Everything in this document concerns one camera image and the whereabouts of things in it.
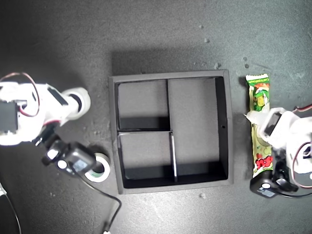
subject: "black tray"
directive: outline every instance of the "black tray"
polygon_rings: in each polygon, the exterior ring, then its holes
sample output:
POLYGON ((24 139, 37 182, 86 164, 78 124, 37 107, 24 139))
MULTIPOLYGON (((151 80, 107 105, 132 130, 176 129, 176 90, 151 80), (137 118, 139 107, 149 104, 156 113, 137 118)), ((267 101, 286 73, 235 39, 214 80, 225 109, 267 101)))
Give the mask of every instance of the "black tray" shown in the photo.
POLYGON ((233 183, 227 70, 110 78, 120 194, 233 183))

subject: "candy wrapper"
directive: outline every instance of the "candy wrapper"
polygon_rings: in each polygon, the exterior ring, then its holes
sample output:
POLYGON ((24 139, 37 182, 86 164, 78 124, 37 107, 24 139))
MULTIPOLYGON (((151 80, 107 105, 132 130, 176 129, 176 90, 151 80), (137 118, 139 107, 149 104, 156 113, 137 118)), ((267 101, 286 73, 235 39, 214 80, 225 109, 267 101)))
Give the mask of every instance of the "candy wrapper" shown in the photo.
MULTIPOLYGON (((246 76, 249 84, 250 111, 268 112, 270 110, 270 79, 267 74, 246 76)), ((253 178, 265 170, 273 170, 271 146, 257 134, 257 125, 252 124, 253 178)))

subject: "tape roll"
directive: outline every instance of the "tape roll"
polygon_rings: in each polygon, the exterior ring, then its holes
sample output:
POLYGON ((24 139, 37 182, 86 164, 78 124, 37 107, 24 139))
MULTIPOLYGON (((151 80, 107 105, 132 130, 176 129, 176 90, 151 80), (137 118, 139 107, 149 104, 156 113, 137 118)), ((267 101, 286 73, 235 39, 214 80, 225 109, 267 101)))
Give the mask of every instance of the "tape roll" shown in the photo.
POLYGON ((86 174, 84 174, 88 180, 95 183, 101 183, 104 180, 107 179, 111 172, 111 167, 109 165, 109 158, 101 153, 95 153, 96 161, 103 165, 104 172, 97 173, 93 170, 88 171, 86 174))

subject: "dark gray table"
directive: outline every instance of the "dark gray table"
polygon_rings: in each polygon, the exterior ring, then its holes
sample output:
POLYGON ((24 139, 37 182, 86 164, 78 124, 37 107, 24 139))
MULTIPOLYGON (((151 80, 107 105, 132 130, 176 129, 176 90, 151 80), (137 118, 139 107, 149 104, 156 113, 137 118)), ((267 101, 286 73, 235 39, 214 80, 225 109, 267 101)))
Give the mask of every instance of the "dark gray table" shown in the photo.
MULTIPOLYGON (((59 90, 85 85, 91 110, 59 133, 65 140, 101 145, 111 157, 109 76, 211 70, 220 63, 231 78, 234 184, 120 195, 124 205, 111 232, 310 234, 311 198, 270 200, 249 191, 253 166, 243 77, 271 76, 272 107, 309 104, 311 11, 309 0, 3 0, 0 74, 26 71, 59 90)), ((44 167, 43 153, 28 143, 0 148, 1 182, 23 233, 100 233, 114 203, 55 167, 44 167)), ((97 186, 117 194, 114 170, 97 186)))

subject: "wire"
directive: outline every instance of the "wire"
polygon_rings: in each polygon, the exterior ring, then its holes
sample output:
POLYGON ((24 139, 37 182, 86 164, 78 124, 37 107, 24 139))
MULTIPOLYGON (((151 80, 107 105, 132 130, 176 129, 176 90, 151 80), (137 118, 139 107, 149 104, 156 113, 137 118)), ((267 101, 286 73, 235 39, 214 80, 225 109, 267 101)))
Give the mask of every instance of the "wire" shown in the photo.
POLYGON ((295 183, 296 185, 300 186, 301 188, 312 189, 312 186, 302 185, 302 184, 300 184, 299 182, 297 182, 296 179, 295 179, 295 177, 294 177, 294 164, 295 164, 295 162, 296 162, 296 160, 297 160, 297 158, 298 158, 298 155, 299 155, 300 151, 301 151, 302 148, 303 148, 305 145, 307 145, 307 144, 310 144, 310 142, 305 142, 305 143, 303 143, 303 144, 299 147, 299 149, 297 150, 297 153, 296 153, 296 155, 295 155, 295 157, 293 158, 293 161, 292 161, 291 174, 292 174, 292 180, 294 181, 294 183, 295 183))
POLYGON ((312 104, 305 106, 305 107, 297 107, 295 106, 294 110, 292 111, 293 113, 295 112, 305 112, 308 111, 309 109, 312 109, 312 104))
POLYGON ((45 125, 48 125, 50 123, 60 123, 60 120, 59 119, 48 120, 48 121, 44 122, 43 125, 45 126, 45 125))
POLYGON ((38 108, 37 108, 37 112, 34 114, 34 115, 31 115, 31 114, 28 114, 26 112, 23 111, 22 107, 19 108, 19 112, 24 115, 24 116, 27 116, 27 117, 36 117, 39 113, 39 110, 40 110, 40 98, 39 98, 39 93, 38 93, 38 90, 37 90, 37 87, 36 87, 36 83, 35 81, 31 78, 30 75, 28 75, 27 73, 19 73, 19 72, 12 72, 10 74, 7 74, 6 76, 0 78, 0 82, 2 82, 3 80, 7 79, 7 78, 11 78, 11 77, 14 77, 14 76, 25 76, 27 77, 30 82, 32 83, 34 89, 35 89, 35 92, 36 92, 36 95, 37 95, 37 103, 38 103, 38 108))
POLYGON ((279 195, 281 195, 281 196, 283 196, 283 197, 287 197, 287 198, 302 198, 302 197, 306 197, 306 196, 312 195, 312 193, 303 194, 303 195, 289 195, 289 194, 281 193, 281 192, 276 191, 276 190, 274 190, 274 193, 279 194, 279 195))
POLYGON ((114 215, 113 215, 113 217, 112 217, 112 219, 111 219, 111 222, 109 223, 108 227, 107 227, 107 228, 104 227, 104 228, 105 228, 105 231, 109 232, 109 230, 110 230, 110 228, 111 228, 111 226, 112 226, 112 224, 113 224, 113 221, 114 221, 114 219, 116 218, 116 216, 117 216, 117 214, 118 214, 118 212, 119 212, 119 210, 120 210, 120 208, 121 208, 121 206, 122 206, 122 202, 121 202, 117 197, 114 197, 114 196, 112 196, 112 195, 109 195, 109 194, 107 194, 107 193, 101 191, 100 189, 95 188, 94 186, 92 186, 91 184, 89 184, 88 182, 86 182, 86 181, 82 178, 82 176, 79 175, 79 173, 77 173, 73 168, 72 168, 72 170, 73 170, 73 172, 74 172, 76 175, 78 175, 79 179, 80 179, 86 186, 88 186, 90 189, 96 191, 97 193, 99 193, 99 194, 101 194, 101 195, 103 195, 103 196, 106 196, 106 197, 108 197, 108 198, 110 198, 110 199, 113 199, 113 200, 115 200, 115 201, 117 201, 117 202, 119 203, 119 206, 118 206, 118 208, 116 209, 116 211, 115 211, 115 213, 114 213, 114 215))
POLYGON ((7 194, 6 194, 5 196, 6 196, 7 200, 9 201, 10 206, 11 206, 11 208, 12 208, 12 210, 13 210, 14 216, 15 216, 16 221, 17 221, 18 226, 19 226, 19 234, 21 234, 21 228, 20 228, 20 221, 19 221, 19 217, 18 217, 18 215, 17 215, 17 213, 16 213, 16 211, 15 211, 15 209, 14 209, 14 206, 13 206, 13 204, 12 204, 12 202, 11 202, 10 198, 8 197, 8 195, 7 195, 7 194))

